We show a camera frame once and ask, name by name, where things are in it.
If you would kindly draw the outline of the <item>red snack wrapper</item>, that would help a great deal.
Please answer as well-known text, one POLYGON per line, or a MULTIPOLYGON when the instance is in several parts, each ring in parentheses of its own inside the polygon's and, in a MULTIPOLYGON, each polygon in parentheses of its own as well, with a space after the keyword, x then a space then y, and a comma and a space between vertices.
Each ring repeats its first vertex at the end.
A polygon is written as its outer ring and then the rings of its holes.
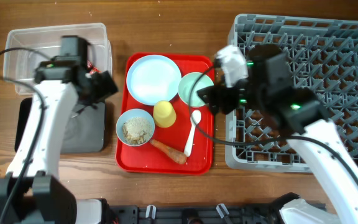
POLYGON ((101 71, 96 68, 89 60, 87 61, 87 67, 89 70, 89 74, 94 74, 94 73, 100 73, 101 71))

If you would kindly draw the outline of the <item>yellow plastic cup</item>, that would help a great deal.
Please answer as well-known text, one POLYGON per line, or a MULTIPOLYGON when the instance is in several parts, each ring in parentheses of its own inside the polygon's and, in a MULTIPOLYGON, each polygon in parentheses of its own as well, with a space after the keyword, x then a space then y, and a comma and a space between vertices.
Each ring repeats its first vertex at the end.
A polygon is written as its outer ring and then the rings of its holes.
POLYGON ((169 128, 175 123, 177 115, 172 104, 162 100, 154 106, 153 118, 158 127, 169 128))

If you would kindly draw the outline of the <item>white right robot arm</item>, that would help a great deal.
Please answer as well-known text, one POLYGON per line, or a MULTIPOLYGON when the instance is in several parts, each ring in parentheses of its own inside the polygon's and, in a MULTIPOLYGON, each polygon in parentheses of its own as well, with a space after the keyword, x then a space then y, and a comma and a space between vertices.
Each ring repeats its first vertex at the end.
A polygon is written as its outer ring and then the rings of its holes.
POLYGON ((262 44, 244 55, 239 47, 227 45, 217 52, 213 68, 220 68, 224 78, 197 92, 210 112, 259 111, 279 132, 279 140, 306 162, 336 210, 332 215, 317 208, 301 209, 300 202, 292 200, 280 208, 281 221, 306 217, 312 222, 358 223, 358 167, 315 93, 293 85, 281 48, 262 44))

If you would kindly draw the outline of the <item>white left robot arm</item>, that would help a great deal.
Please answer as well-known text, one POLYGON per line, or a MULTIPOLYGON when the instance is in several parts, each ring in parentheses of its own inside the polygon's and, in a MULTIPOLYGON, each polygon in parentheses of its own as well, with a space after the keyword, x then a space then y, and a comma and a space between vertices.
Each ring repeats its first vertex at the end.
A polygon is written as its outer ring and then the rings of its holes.
POLYGON ((0 178, 1 223, 117 223, 104 198, 77 200, 60 182, 66 126, 78 104, 95 107, 118 89, 111 74, 88 66, 86 39, 62 37, 60 52, 35 69, 32 105, 21 143, 0 178))

